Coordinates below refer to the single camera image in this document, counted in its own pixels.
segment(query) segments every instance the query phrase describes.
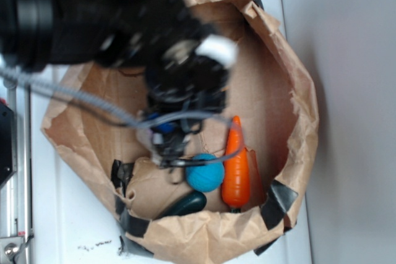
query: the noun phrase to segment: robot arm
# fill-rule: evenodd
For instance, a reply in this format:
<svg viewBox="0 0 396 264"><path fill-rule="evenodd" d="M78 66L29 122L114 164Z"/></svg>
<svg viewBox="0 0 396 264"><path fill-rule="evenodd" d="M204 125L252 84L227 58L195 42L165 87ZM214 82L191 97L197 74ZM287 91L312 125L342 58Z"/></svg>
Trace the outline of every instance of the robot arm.
<svg viewBox="0 0 396 264"><path fill-rule="evenodd" d="M27 72L91 60L145 66L144 117L153 119L182 110L222 112L237 49L195 19L183 0L0 0L0 52ZM183 156L186 136L201 129L200 120L153 128L161 167Z"/></svg>

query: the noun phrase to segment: white tape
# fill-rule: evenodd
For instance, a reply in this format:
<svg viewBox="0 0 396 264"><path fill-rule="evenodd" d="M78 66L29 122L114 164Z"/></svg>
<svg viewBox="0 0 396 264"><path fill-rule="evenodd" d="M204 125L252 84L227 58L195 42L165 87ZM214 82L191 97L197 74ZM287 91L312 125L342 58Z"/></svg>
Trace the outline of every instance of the white tape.
<svg viewBox="0 0 396 264"><path fill-rule="evenodd" d="M196 54L207 56L228 69L236 62L238 46L227 37L209 35L196 49Z"/></svg>

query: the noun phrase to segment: cardboard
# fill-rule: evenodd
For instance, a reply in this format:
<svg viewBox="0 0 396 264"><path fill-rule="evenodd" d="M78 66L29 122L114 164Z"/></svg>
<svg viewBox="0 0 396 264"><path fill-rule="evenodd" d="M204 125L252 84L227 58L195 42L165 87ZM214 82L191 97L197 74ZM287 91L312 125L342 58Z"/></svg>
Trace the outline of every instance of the cardboard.
<svg viewBox="0 0 396 264"><path fill-rule="evenodd" d="M279 32L277 20L253 0L185 2L203 22L214 23L222 34L238 42L240 53L223 115L241 118L254 195L241 214L232 214L218 189L206 194L209 202L204 211L152 220L143 237L127 237L155 258L217 264L265 245L281 236L285 227L295 225L316 153L319 116L314 84ZM146 105L141 70L109 70L88 63L71 67L62 84L94 93L133 115ZM153 165L135 131L111 126L108 121L115 119L95 111L107 119L100 121L77 104L70 98L68 103L51 101L43 133L116 219L116 197L131 215L154 219L191 191L183 182L183 171L169 174ZM191 140L187 154L221 155L227 132L227 127L206 121L204 131ZM110 181L114 159L136 161L125 198ZM265 202L274 179L298 193L298 198L284 219L268 230L259 205Z"/></svg>

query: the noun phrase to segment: blue ball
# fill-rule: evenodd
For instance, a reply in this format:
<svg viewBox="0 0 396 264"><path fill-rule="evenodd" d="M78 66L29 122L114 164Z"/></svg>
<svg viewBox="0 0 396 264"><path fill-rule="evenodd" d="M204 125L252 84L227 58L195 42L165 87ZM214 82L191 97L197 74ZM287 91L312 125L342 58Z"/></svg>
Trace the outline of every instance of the blue ball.
<svg viewBox="0 0 396 264"><path fill-rule="evenodd" d="M193 160L213 160L211 154L199 154ZM186 168L187 183L199 192L210 192L218 188L224 180L224 165L221 162Z"/></svg>

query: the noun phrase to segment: orange carrot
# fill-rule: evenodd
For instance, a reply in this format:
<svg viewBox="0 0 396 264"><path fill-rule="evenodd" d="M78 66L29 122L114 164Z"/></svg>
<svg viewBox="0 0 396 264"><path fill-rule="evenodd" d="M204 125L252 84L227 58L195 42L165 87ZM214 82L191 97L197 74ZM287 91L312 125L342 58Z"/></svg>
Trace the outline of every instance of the orange carrot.
<svg viewBox="0 0 396 264"><path fill-rule="evenodd" d="M238 116L233 118L233 124L241 127L241 121ZM235 152L240 143L243 143L241 130L230 129L226 147L226 155ZM240 211L250 198L250 180L249 180L249 163L245 147L234 158L224 162L225 177L222 185L222 197L232 212Z"/></svg>

